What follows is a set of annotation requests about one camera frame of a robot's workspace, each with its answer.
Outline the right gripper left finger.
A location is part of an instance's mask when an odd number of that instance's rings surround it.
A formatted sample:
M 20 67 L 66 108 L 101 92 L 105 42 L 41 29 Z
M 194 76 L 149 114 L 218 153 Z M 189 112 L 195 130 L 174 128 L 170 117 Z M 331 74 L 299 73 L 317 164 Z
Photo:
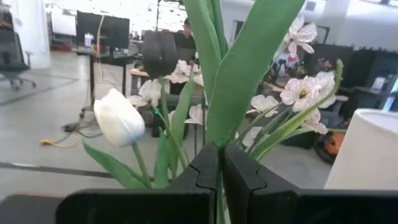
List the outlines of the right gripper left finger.
M 166 188 L 81 190 L 58 205 L 55 224 L 216 224 L 219 168 L 208 142 Z

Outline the white blossom flower spray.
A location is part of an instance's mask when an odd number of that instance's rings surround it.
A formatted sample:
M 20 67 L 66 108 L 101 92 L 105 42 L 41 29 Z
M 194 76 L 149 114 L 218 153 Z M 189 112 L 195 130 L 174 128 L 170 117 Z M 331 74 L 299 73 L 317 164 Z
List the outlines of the white blossom flower spray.
M 190 19 L 193 23 L 192 29 L 197 35 L 208 38 L 211 51 L 215 56 L 215 61 L 210 66 L 210 75 L 213 76 L 213 79 L 210 83 L 207 83 L 202 75 L 194 71 L 192 66 L 181 60 L 178 61 L 175 71 L 170 75 L 172 78 L 181 76 L 185 81 L 191 78 L 199 85 L 205 87 L 208 95 L 206 102 L 210 108 L 214 108 L 216 106 L 214 96 L 216 84 L 218 84 L 217 69 L 228 50 L 228 45 L 224 39 L 222 16 L 206 14 L 190 16 Z M 285 50 L 290 56 L 294 56 L 297 53 L 298 46 L 301 46 L 309 53 L 314 52 L 309 43 L 317 37 L 315 24 L 305 24 L 302 16 L 282 13 L 271 16 L 270 23 L 278 28 L 287 29 L 281 43 L 281 49 Z M 321 72 L 316 77 L 292 78 L 280 92 L 280 101 L 261 95 L 252 97 L 250 101 L 253 107 L 252 112 L 258 113 L 259 116 L 272 116 L 275 113 L 274 108 L 282 103 L 291 106 L 292 111 L 295 113 L 308 113 L 308 116 L 298 123 L 301 131 L 314 131 L 325 134 L 327 128 L 320 122 L 319 108 L 330 106 L 335 102 L 335 94 L 333 92 L 335 87 L 334 77 L 333 72 Z

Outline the wooden workbench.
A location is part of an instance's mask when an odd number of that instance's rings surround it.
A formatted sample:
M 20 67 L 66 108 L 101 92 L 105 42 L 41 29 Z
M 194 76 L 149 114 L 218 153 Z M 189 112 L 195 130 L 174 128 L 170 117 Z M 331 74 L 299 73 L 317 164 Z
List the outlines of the wooden workbench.
M 150 79 L 146 72 L 140 71 L 137 68 L 133 68 L 130 70 L 131 75 L 131 94 L 138 94 L 142 85 Z

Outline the person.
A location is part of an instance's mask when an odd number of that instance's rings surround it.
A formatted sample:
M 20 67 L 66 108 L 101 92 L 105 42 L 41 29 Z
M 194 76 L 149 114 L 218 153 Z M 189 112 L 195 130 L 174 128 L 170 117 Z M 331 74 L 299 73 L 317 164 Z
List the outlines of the person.
M 178 59 L 186 61 L 189 65 L 193 64 L 196 59 L 195 54 L 197 48 L 188 18 L 186 18 L 183 23 L 183 29 L 173 32 L 173 35 L 177 48 Z

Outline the white shade table lamp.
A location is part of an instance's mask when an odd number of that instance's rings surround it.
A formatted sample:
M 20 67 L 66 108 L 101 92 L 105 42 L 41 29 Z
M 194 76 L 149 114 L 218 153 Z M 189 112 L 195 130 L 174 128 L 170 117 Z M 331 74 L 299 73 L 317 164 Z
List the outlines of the white shade table lamp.
M 398 190 L 398 112 L 354 112 L 324 188 Z

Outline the black monitor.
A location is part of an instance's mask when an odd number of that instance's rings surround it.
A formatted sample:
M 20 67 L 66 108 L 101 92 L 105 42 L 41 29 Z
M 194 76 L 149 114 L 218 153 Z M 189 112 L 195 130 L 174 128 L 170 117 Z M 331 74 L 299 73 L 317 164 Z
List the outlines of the black monitor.
M 76 41 L 84 45 L 85 34 L 91 34 L 97 41 L 99 32 L 100 44 L 112 49 L 129 48 L 129 25 L 127 18 L 114 16 L 101 16 L 88 12 L 77 11 L 76 15 Z

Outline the black standing desk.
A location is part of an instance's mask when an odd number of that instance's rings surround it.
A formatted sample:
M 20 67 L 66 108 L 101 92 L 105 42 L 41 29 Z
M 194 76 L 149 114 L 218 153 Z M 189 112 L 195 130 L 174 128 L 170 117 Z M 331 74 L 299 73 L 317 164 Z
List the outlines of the black standing desk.
M 95 72 L 94 72 L 94 63 L 104 63 L 108 65 L 114 65 L 117 67 L 123 68 L 123 79 L 122 79 L 122 94 L 126 96 L 126 79 L 127 79 L 127 65 L 132 64 L 135 60 L 139 59 L 139 57 L 133 55 L 126 54 L 101 54 L 100 56 L 96 56 L 94 53 L 90 53 L 90 106 L 94 105 L 95 101 Z

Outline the yellow artificial tulip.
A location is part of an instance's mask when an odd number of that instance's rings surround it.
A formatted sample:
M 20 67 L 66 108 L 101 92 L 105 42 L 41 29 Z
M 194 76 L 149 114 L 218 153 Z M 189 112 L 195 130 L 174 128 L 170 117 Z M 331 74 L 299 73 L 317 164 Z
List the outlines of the yellow artificial tulip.
M 238 37 L 228 45 L 220 0 L 183 0 L 208 102 L 205 145 L 198 157 L 216 165 L 209 224 L 224 224 L 219 153 L 234 139 L 257 84 L 304 2 L 255 0 Z

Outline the grey office chair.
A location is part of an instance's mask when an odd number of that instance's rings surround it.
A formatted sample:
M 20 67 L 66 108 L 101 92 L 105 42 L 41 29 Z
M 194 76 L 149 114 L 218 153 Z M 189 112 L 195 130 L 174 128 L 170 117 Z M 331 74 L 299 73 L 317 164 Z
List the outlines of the grey office chair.
M 0 29 L 0 83 L 8 81 L 14 90 L 19 90 L 25 82 L 36 88 L 35 81 L 21 78 L 24 72 L 31 69 L 31 55 L 32 52 L 22 50 L 18 33 Z

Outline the orange black floor machine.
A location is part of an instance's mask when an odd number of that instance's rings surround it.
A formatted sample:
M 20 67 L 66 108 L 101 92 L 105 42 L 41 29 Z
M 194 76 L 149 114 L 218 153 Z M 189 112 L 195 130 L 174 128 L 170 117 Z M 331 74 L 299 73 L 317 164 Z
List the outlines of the orange black floor machine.
M 344 138 L 345 133 L 339 132 L 321 135 L 315 140 L 313 149 L 323 162 L 333 165 Z

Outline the white round column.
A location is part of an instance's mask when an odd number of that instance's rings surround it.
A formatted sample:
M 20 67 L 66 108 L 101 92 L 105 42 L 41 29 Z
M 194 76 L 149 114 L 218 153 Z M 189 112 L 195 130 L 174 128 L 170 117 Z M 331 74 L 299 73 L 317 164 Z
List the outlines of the white round column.
M 11 0 L 13 16 L 19 20 L 22 49 L 31 52 L 32 68 L 45 69 L 51 64 L 47 17 L 43 0 Z

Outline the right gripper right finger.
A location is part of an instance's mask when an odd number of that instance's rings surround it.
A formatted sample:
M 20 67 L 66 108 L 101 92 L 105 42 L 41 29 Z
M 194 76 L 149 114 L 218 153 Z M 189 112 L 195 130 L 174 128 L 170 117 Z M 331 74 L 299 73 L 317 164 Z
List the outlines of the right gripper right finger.
M 301 189 L 233 143 L 222 175 L 231 224 L 398 224 L 398 191 Z

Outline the black computer with green light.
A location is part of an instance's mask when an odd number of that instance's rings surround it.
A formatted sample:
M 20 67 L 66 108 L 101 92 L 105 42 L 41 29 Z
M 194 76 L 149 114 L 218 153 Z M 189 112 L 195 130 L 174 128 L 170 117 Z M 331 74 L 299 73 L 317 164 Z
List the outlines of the black computer with green light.
M 146 127 L 152 129 L 152 137 L 158 138 L 160 130 L 165 130 L 164 122 L 159 117 L 159 113 L 162 113 L 162 110 L 158 109 L 158 111 L 155 111 L 149 106 L 139 107 L 137 110 L 143 117 Z

